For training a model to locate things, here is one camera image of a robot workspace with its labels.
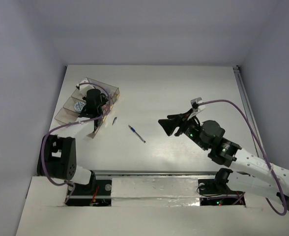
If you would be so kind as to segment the blue pen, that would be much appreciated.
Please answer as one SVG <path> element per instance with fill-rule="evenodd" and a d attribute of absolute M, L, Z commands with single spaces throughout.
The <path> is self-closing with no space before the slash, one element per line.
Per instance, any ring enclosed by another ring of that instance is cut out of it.
<path fill-rule="evenodd" d="M 145 139 L 131 125 L 128 127 L 143 143 L 146 143 Z"/>

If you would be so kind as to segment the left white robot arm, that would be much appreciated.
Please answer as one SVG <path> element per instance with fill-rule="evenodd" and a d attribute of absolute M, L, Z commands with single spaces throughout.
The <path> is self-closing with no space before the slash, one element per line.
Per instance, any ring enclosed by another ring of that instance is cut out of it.
<path fill-rule="evenodd" d="M 104 117 L 111 108 L 111 98 L 107 91 L 89 89 L 84 96 L 85 105 L 75 122 L 61 125 L 46 134 L 41 143 L 37 164 L 37 174 L 46 177 L 52 184 L 78 184 L 85 194 L 96 189 L 93 171 L 77 164 L 76 142 L 97 132 Z"/>

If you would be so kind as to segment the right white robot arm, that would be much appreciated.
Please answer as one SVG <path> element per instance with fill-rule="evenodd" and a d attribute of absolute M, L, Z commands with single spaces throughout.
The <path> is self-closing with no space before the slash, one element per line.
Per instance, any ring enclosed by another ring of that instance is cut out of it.
<path fill-rule="evenodd" d="M 168 136 L 186 135 L 222 168 L 213 181 L 214 189 L 242 191 L 282 204 L 289 211 L 289 170 L 268 164 L 240 145 L 224 138 L 225 130 L 214 120 L 203 123 L 189 113 L 158 120 Z"/>

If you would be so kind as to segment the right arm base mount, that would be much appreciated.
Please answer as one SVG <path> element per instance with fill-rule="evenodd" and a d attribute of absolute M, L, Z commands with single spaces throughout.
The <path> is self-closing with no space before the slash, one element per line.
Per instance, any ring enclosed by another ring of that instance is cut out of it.
<path fill-rule="evenodd" d="M 201 206 L 245 206 L 244 192 L 232 191 L 227 186 L 228 177 L 233 171 L 221 168 L 214 178 L 198 180 L 196 192 Z"/>

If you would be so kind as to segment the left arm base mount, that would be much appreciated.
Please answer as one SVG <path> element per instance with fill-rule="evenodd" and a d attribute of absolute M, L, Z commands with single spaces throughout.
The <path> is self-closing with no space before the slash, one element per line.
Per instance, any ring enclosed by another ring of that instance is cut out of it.
<path fill-rule="evenodd" d="M 92 172 L 87 185 L 76 184 L 66 205 L 70 207 L 109 207 L 112 204 L 111 190 L 111 179 L 98 178 Z"/>

